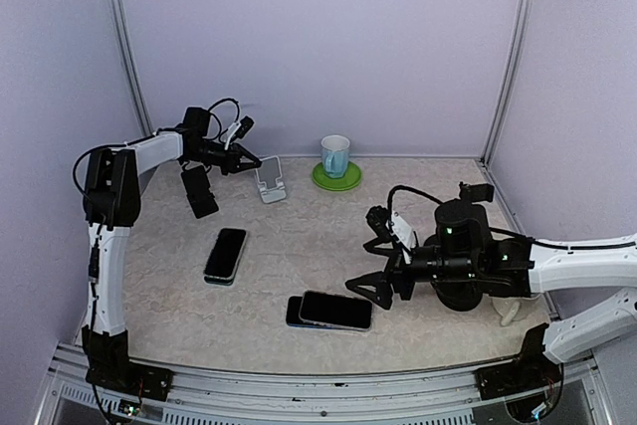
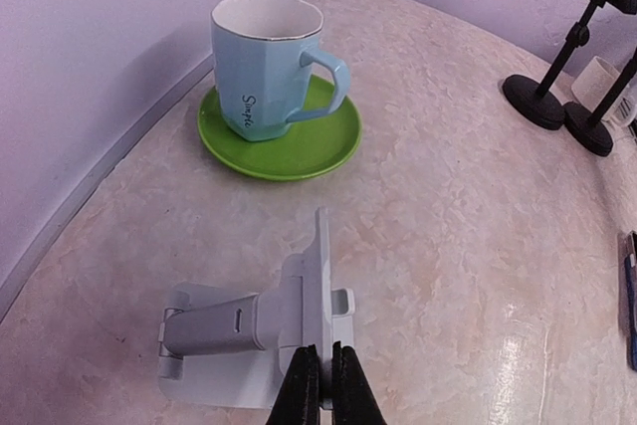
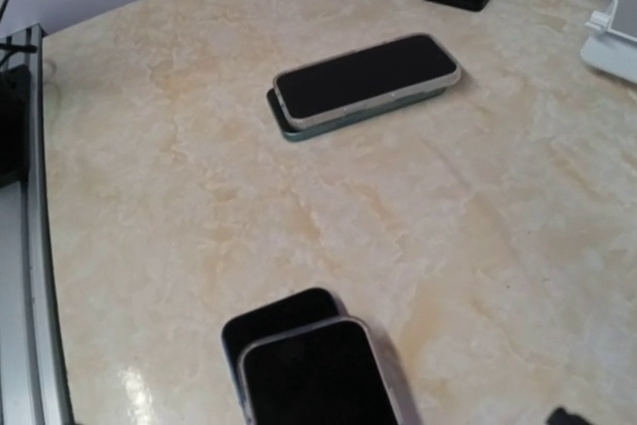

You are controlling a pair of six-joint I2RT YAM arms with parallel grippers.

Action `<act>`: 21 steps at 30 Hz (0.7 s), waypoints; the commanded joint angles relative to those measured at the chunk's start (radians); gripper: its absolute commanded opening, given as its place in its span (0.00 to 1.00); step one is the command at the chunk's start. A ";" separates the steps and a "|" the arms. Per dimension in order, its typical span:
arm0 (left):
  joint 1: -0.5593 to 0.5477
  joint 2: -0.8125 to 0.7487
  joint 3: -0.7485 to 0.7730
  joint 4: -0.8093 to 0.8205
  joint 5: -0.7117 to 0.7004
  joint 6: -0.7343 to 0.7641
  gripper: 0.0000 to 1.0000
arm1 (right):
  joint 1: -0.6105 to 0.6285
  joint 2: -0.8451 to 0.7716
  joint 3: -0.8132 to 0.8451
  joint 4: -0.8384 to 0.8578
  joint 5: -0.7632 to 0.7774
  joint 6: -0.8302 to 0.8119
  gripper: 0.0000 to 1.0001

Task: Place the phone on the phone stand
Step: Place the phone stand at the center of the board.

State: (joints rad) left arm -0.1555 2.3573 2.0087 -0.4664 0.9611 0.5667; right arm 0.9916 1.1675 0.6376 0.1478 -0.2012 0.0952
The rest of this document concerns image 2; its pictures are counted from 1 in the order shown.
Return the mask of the white folding phone stand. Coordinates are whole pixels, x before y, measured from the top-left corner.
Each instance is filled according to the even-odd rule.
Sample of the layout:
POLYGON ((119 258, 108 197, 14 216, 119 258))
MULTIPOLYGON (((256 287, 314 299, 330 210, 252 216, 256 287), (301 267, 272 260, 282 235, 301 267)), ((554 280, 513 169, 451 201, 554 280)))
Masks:
POLYGON ((279 284, 241 293, 194 283, 174 286, 159 327, 158 386, 169 399, 269 409, 295 351, 318 353, 319 405, 332 407, 332 346, 354 343, 354 292, 331 285, 328 218, 283 263, 279 284))

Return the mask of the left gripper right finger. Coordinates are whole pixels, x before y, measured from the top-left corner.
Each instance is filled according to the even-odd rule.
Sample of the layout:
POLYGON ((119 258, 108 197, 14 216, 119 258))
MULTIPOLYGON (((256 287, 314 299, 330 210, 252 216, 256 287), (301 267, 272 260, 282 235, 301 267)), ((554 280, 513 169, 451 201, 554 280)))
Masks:
POLYGON ((332 423, 385 425, 353 347, 337 341, 331 360, 332 423))

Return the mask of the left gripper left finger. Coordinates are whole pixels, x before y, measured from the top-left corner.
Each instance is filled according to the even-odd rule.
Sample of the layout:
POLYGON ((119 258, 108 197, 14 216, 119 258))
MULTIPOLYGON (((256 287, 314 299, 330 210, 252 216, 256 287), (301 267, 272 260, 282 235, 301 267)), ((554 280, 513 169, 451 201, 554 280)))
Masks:
POLYGON ((319 357, 314 345, 295 351, 266 424, 319 424, 319 357))

